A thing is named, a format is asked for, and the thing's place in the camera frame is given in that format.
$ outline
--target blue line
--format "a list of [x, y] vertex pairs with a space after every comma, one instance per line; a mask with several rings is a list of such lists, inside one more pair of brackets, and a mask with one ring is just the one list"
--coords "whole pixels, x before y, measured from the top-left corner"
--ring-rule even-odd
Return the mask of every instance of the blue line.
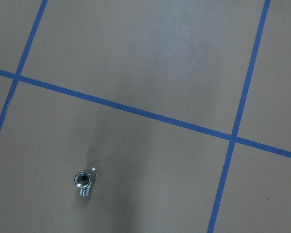
[[257, 149], [260, 149], [260, 150], [265, 150], [265, 151], [268, 151], [268, 152], [271, 152], [271, 153], [274, 153], [274, 154], [279, 154], [279, 155], [291, 158], [291, 152], [287, 151], [287, 150], [283, 150], [283, 149], [280, 149], [280, 148], [268, 146], [268, 145], [265, 145], [265, 144], [262, 144], [262, 143], [259, 143], [259, 142], [254, 142], [254, 141], [251, 141], [251, 140], [248, 140], [248, 139], [244, 139], [244, 138], [240, 138], [240, 137], [236, 138], [236, 142], [239, 143], [239, 144], [243, 144], [243, 145], [246, 145], [246, 146], [254, 147], [254, 148], [257, 148]]
[[245, 78], [243, 89], [242, 89], [242, 95], [241, 95], [241, 99], [240, 99], [240, 102], [238, 105], [238, 110], [237, 110], [235, 121], [234, 121], [234, 126], [233, 126], [233, 130], [232, 130], [232, 134], [231, 134], [231, 140], [228, 144], [226, 158], [225, 158], [225, 162], [223, 165], [223, 169], [222, 169], [222, 173], [221, 173], [215, 201], [213, 204], [207, 233], [213, 233], [215, 222], [216, 222], [217, 217], [218, 217], [218, 212], [219, 212], [219, 208], [220, 208], [220, 204], [221, 204], [221, 200], [222, 200], [222, 195], [223, 195], [224, 187], [226, 184], [227, 174], [228, 174], [230, 162], [232, 159], [232, 154], [233, 154], [234, 147], [235, 147], [235, 141], [236, 141], [237, 134], [238, 134], [239, 127], [240, 127], [240, 123], [242, 120], [243, 110], [244, 110], [244, 106], [246, 103], [246, 99], [247, 99], [247, 95], [248, 95], [248, 91], [249, 91], [249, 87], [250, 87], [250, 82], [251, 82], [254, 66], [256, 63], [259, 45], [261, 42], [262, 32], [263, 32], [263, 28], [264, 28], [264, 24], [265, 24], [265, 20], [266, 20], [266, 16], [267, 16], [270, 2], [271, 2], [271, 0], [265, 0], [264, 7], [262, 10], [262, 14], [261, 14], [261, 18], [259, 20], [259, 26], [258, 26], [256, 38], [254, 41], [254, 45], [252, 48], [250, 62], [249, 62], [246, 78]]
[[14, 78], [14, 74], [13, 73], [10, 73], [10, 72], [7, 72], [7, 71], [1, 70], [1, 69], [0, 69], [0, 75], [4, 76], [6, 78], [9, 78], [9, 79], [13, 79]]
[[19, 78], [19, 76], [20, 76], [20, 74], [21, 74], [21, 72], [22, 72], [22, 70], [24, 68], [24, 65], [25, 65], [25, 62], [26, 62], [26, 59], [27, 59], [31, 44], [33, 42], [34, 36], [35, 36], [36, 31], [38, 29], [38, 26], [39, 26], [39, 23], [41, 21], [41, 18], [42, 18], [42, 15], [43, 15], [43, 12], [45, 10], [47, 2], [48, 2], [47, 0], [42, 0], [42, 2], [41, 2], [39, 11], [38, 11], [37, 16], [36, 16], [36, 18], [34, 20], [34, 23], [33, 23], [32, 29], [30, 31], [30, 34], [28, 36], [28, 39], [27, 39], [26, 46], [24, 48], [23, 54], [22, 54], [22, 56], [20, 58], [20, 61], [18, 63], [15, 75], [10, 73], [10, 72], [6, 72], [6, 71], [3, 71], [3, 70], [0, 70], [0, 75], [3, 75], [5, 77], [7, 77], [7, 78], [12, 78], [13, 79], [11, 87], [10, 87], [10, 90], [8, 92], [8, 95], [6, 97], [5, 103], [3, 105], [2, 111], [0, 113], [0, 131], [1, 131], [2, 125], [4, 123], [5, 116], [6, 116], [8, 108], [9, 108], [9, 104], [10, 104], [10, 102], [12, 100], [12, 97], [13, 97], [13, 95], [15, 93], [15, 90], [16, 90], [16, 87], [17, 87], [17, 83], [18, 83], [18, 78]]
[[162, 121], [162, 122], [165, 122], [165, 123], [168, 123], [168, 124], [171, 124], [171, 125], [176, 125], [176, 126], [179, 126], [179, 127], [182, 127], [182, 128], [186, 128], [186, 129], [189, 129], [189, 130], [193, 130], [193, 131], [197, 131], [197, 132], [200, 132], [200, 133], [205, 133], [205, 134], [208, 134], [208, 135], [211, 135], [211, 136], [215, 136], [215, 137], [218, 137], [218, 138], [222, 138], [222, 139], [225, 139], [225, 140], [230, 140], [231, 139], [231, 136], [229, 134], [227, 134], [227, 133], [222, 133], [222, 132], [219, 132], [219, 131], [216, 131], [216, 130], [211, 130], [211, 129], [208, 129], [208, 128], [205, 128], [205, 127], [202, 127], [202, 126], [198, 126], [198, 125], [194, 125], [194, 124], [191, 124], [191, 123], [187, 123], [185, 121], [173, 119], [173, 118], [170, 118], [170, 117], [167, 117], [167, 116], [163, 116], [163, 115], [159, 115], [159, 114], [156, 114], [156, 113], [148, 112], [148, 111], [145, 111], [145, 110], [142, 110], [142, 109], [130, 107], [130, 106], [127, 106], [127, 105], [124, 105], [124, 104], [120, 104], [120, 103], [116, 103], [116, 102], [113, 102], [113, 101], [110, 101], [110, 100], [105, 100], [105, 99], [102, 99], [102, 98], [99, 98], [99, 97], [95, 97], [95, 96], [91, 96], [91, 95], [88, 95], [88, 94], [84, 94], [82, 92], [78, 92], [78, 91], [70, 90], [70, 89], [67, 89], [67, 88], [64, 88], [64, 87], [56, 86], [56, 85], [53, 85], [53, 84], [50, 84], [50, 83], [45, 83], [45, 82], [42, 82], [42, 81], [39, 81], [39, 80], [34, 80], [34, 79], [31, 79], [31, 78], [28, 78], [28, 77], [24, 77], [24, 76], [20, 76], [19, 77], [19, 81], [24, 82], [24, 83], [28, 83], [28, 84], [32, 84], [32, 85], [35, 85], [35, 86], [39, 86], [39, 87], [42, 87], [42, 88], [45, 88], [45, 89], [48, 89], [48, 90], [56, 91], [56, 92], [59, 92], [59, 93], [62, 93], [62, 94], [66, 94], [66, 95], [70, 95], [70, 96], [73, 96], [73, 97], [77, 97], [79, 99], [88, 100], [88, 101], [91, 101], [91, 102], [94, 102], [94, 103], [98, 103], [98, 104], [102, 104], [102, 105], [105, 105], [105, 106], [109, 106], [109, 107], [112, 107], [112, 108], [115, 108], [115, 109], [119, 109], [119, 110], [122, 110], [122, 111], [125, 111], [125, 112], [129, 112], [129, 113], [133, 113], [133, 114], [136, 114], [136, 115], [140, 115], [140, 116], [144, 116], [144, 117], [147, 117], [147, 118], [151, 118], [151, 119], [154, 119], [154, 120]]
[[21, 72], [22, 72], [22, 70], [24, 68], [26, 59], [28, 57], [29, 50], [31, 48], [34, 36], [35, 36], [35, 34], [36, 34], [37, 30], [38, 30], [38, 26], [39, 26], [39, 23], [41, 21], [41, 18], [42, 18], [43, 12], [45, 10], [45, 7], [47, 5], [47, 2], [48, 2], [48, 0], [42, 0], [42, 2], [41, 2], [39, 11], [37, 13], [37, 16], [35, 17], [32, 29], [31, 29], [30, 34], [28, 36], [28, 39], [27, 39], [23, 54], [22, 54], [22, 56], [20, 58], [20, 61], [18, 63], [18, 67], [17, 67], [16, 73], [15, 73], [16, 77], [18, 77], [21, 74]]

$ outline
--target silver metal object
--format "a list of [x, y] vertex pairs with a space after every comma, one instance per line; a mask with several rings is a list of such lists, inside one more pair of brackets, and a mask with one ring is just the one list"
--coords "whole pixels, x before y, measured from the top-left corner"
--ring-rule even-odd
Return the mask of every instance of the silver metal object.
[[74, 177], [74, 184], [80, 189], [80, 196], [88, 197], [91, 191], [91, 185], [95, 183], [98, 172], [94, 167], [81, 171]]

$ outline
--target metal fitting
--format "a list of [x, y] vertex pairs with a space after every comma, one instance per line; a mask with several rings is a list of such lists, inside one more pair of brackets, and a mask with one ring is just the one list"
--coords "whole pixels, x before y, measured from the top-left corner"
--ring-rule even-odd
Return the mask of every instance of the metal fitting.
[[74, 177], [74, 184], [80, 189], [80, 196], [88, 197], [91, 190], [91, 185], [95, 183], [98, 172], [94, 167], [81, 171]]

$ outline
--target metal connector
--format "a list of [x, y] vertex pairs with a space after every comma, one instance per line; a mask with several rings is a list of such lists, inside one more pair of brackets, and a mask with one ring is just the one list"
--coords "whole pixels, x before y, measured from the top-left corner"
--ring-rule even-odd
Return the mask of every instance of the metal connector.
[[91, 185], [95, 183], [98, 172], [94, 167], [81, 171], [74, 177], [74, 184], [80, 189], [80, 196], [88, 197], [91, 191]]

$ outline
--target gray floor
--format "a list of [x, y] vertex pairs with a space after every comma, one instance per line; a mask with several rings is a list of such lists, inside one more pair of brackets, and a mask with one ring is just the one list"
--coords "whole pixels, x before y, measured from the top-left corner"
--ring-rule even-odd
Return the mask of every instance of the gray floor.
[[40, 3], [0, 2], [0, 232], [291, 232], [291, 1], [238, 134], [263, 0]]

